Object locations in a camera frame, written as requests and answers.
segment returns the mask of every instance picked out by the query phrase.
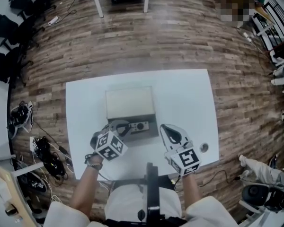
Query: person's leg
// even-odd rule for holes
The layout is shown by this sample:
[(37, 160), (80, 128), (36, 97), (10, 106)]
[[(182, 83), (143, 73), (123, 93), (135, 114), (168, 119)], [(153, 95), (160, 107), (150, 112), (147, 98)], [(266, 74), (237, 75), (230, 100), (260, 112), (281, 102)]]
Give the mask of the person's leg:
[(279, 174), (283, 173), (280, 170), (270, 168), (263, 162), (248, 159), (243, 155), (240, 155), (239, 161), (241, 166), (248, 166), (262, 183), (276, 184)]

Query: black strap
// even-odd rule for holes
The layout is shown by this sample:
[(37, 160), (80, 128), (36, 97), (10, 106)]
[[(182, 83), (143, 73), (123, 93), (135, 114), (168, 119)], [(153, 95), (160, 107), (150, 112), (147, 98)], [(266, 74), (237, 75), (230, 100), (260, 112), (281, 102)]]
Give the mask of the black strap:
[[(187, 223), (186, 220), (178, 217), (169, 217), (168, 219), (162, 219), (160, 224), (164, 227), (180, 227)], [(115, 221), (112, 219), (107, 219), (103, 223), (108, 227), (147, 227), (146, 223), (142, 222), (127, 222), (127, 221)]]

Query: round hole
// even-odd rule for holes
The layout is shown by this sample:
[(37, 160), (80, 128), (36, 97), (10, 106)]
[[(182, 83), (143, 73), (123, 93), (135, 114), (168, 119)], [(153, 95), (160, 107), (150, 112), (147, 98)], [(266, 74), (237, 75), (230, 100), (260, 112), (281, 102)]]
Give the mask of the round hole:
[(203, 143), (201, 146), (200, 146), (200, 151), (202, 153), (205, 153), (206, 151), (208, 151), (208, 144), (207, 143)]

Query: box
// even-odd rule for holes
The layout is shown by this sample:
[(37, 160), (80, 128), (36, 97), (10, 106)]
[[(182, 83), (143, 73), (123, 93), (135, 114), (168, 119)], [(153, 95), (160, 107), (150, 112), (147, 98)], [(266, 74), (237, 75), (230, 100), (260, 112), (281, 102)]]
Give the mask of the box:
[(152, 87), (106, 91), (108, 122), (127, 120), (133, 131), (126, 141), (142, 140), (159, 135)]

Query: power strip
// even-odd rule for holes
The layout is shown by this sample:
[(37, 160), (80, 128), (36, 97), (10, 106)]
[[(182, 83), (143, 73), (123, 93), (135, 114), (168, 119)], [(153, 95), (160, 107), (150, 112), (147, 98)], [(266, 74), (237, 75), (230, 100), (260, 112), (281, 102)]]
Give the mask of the power strip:
[(54, 24), (58, 23), (60, 21), (60, 19), (61, 19), (61, 17), (56, 16), (51, 21), (48, 22), (48, 25), (49, 26), (54, 25)]
[(247, 38), (249, 42), (251, 42), (251, 37), (246, 32), (244, 32), (243, 35), (245, 36), (245, 38)]

